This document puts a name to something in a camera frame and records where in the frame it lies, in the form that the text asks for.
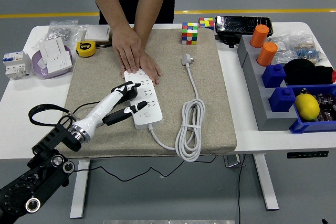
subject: power strip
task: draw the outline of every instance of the power strip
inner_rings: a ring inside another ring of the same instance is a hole
[[[154,85],[145,71],[140,69],[137,73],[124,73],[125,81],[132,81],[133,83],[140,83],[138,87],[138,95],[132,99],[131,105],[146,101],[148,104],[142,110],[134,114],[134,125],[138,130],[147,129],[149,124],[153,126],[161,125],[163,116],[155,93]]]

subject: purple bowl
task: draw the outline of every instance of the purple bowl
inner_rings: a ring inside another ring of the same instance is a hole
[[[71,50],[70,48],[68,48],[67,46],[64,46],[65,48],[65,51],[68,51],[69,54],[70,54],[70,59],[71,59],[71,62],[73,63],[72,61],[72,54],[71,54]],[[40,50],[38,50],[32,57],[32,63],[31,63],[31,66],[33,67],[33,71],[35,74],[37,74],[38,76],[41,76],[43,78],[52,78],[52,77],[55,77],[55,76],[60,76],[62,74],[65,74],[67,72],[69,72],[72,68],[68,68],[68,69],[65,69],[63,71],[60,71],[60,72],[54,72],[54,73],[48,73],[48,67],[46,67],[45,69],[42,69],[39,67],[39,65],[37,64],[39,62],[39,60],[42,59],[42,55],[41,55],[41,52]]]

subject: yellow tape measure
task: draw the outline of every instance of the yellow tape measure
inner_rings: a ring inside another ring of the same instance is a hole
[[[96,42],[80,41],[77,42],[76,53],[82,57],[90,57],[96,53]]]

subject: orange cup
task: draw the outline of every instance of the orange cup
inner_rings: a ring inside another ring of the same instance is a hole
[[[258,64],[263,67],[271,65],[274,55],[276,54],[277,51],[278,51],[277,44],[273,42],[265,42],[257,58]]]
[[[257,25],[256,28],[254,29],[252,39],[250,41],[251,46],[260,48],[263,46],[267,35],[269,32],[268,26],[265,25]]]

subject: rubik's cube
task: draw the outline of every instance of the rubik's cube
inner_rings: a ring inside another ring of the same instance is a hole
[[[215,23],[213,18],[199,18],[198,19],[199,28],[209,28],[213,30],[215,28]]]
[[[197,44],[198,26],[197,23],[187,23],[182,24],[182,39],[181,44],[183,45],[195,45]]]

